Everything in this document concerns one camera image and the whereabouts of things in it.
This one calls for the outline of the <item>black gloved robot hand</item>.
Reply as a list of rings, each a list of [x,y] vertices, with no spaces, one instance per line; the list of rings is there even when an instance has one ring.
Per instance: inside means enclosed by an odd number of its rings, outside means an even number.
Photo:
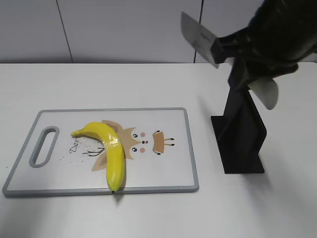
[[[210,48],[216,64],[235,59],[229,85],[236,90],[293,73],[298,62],[316,52],[315,0],[265,0],[247,27],[216,38]]]

